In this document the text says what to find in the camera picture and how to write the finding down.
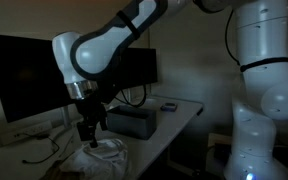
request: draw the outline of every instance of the black monitor screen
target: black monitor screen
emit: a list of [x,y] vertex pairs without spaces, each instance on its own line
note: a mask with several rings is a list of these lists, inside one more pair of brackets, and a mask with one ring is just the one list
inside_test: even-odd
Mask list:
[[0,35],[0,99],[8,122],[72,103],[51,41]]

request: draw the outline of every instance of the white desk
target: white desk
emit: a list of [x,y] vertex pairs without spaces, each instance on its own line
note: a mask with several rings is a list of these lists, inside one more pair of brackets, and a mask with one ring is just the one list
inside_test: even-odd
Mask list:
[[[162,112],[160,106],[165,102],[177,103],[176,112]],[[118,138],[128,146],[130,161],[132,164],[132,175],[138,178],[161,152],[182,131],[187,123],[197,116],[202,110],[202,104],[187,102],[168,98],[149,97],[141,108],[156,110],[157,129],[149,140],[138,140],[124,135],[101,131],[97,129],[97,140],[106,138]],[[67,132],[58,138],[57,143],[61,149],[65,146],[72,133]],[[0,148],[0,180],[33,180],[42,177],[47,169],[57,160],[61,150],[52,158],[41,164],[22,164],[21,160],[40,160],[50,153],[51,142],[48,140],[32,140],[13,144]],[[73,151],[76,144],[70,146],[68,151]]]

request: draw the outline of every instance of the wall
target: wall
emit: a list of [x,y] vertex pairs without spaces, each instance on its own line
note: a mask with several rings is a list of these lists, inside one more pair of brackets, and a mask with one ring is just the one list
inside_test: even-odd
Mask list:
[[[229,57],[224,43],[225,25],[231,8],[205,14],[190,3],[177,16],[150,28],[150,47],[158,50],[159,83],[155,95],[204,104],[204,112],[192,119],[173,144],[175,159],[203,167],[208,133],[231,135],[231,90],[239,67]],[[235,18],[229,29],[229,45],[235,54]],[[278,125],[279,138],[288,129]]]
[[[0,34],[49,40],[63,31],[83,34],[101,28],[128,2],[130,0],[0,0]],[[132,47],[147,46],[147,33],[132,44]],[[74,106],[70,107],[70,114],[72,118],[78,117]],[[46,119],[60,119],[60,111],[7,124],[0,103],[0,133]]]

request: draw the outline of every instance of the cable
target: cable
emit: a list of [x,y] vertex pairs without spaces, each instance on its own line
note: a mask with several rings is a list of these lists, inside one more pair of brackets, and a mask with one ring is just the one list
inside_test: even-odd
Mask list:
[[124,103],[124,104],[130,105],[130,106],[132,106],[132,107],[139,108],[139,107],[143,106],[144,103],[145,103],[145,101],[146,101],[146,86],[145,86],[145,85],[143,85],[143,91],[144,91],[143,99],[142,99],[141,102],[139,102],[138,104],[132,104],[132,103],[130,103],[130,102],[127,100],[127,98],[126,98],[123,90],[121,90],[121,93],[122,93],[122,95],[123,95],[124,101],[122,101],[121,99],[119,99],[119,98],[117,98],[117,97],[115,97],[115,99],[118,100],[118,101],[120,101],[120,102],[122,102],[122,103]]
[[[36,137],[36,138],[40,138],[41,136],[35,136],[35,135],[29,135],[29,134],[26,134],[26,133],[21,133],[22,135],[26,135],[26,136],[29,136],[29,137]],[[47,156],[46,158],[40,160],[40,161],[27,161],[27,160],[22,160],[22,163],[23,164],[39,164],[39,163],[42,163],[46,160],[48,160],[49,158],[51,158],[54,154],[56,154],[59,150],[60,150],[60,146],[58,144],[56,144],[55,141],[53,141],[53,139],[49,138],[49,137],[46,137],[47,139],[49,139],[56,147],[57,149],[49,156]]]
[[234,13],[234,10],[231,11],[230,17],[228,18],[227,23],[226,23],[226,28],[225,28],[225,47],[226,47],[226,50],[227,50],[228,54],[231,56],[231,58],[232,58],[232,59],[237,63],[237,65],[239,66],[239,65],[240,65],[240,62],[239,62],[239,61],[233,56],[233,54],[231,53],[230,48],[229,48],[229,46],[228,46],[228,40],[227,40],[228,27],[230,26],[230,22],[231,22],[233,13]]

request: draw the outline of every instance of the white cloth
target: white cloth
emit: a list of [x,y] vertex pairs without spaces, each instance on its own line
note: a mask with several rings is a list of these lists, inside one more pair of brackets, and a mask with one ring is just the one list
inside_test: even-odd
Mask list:
[[124,180],[130,170],[127,146],[119,139],[104,139],[97,148],[84,145],[60,166],[63,172],[83,173],[83,180]]

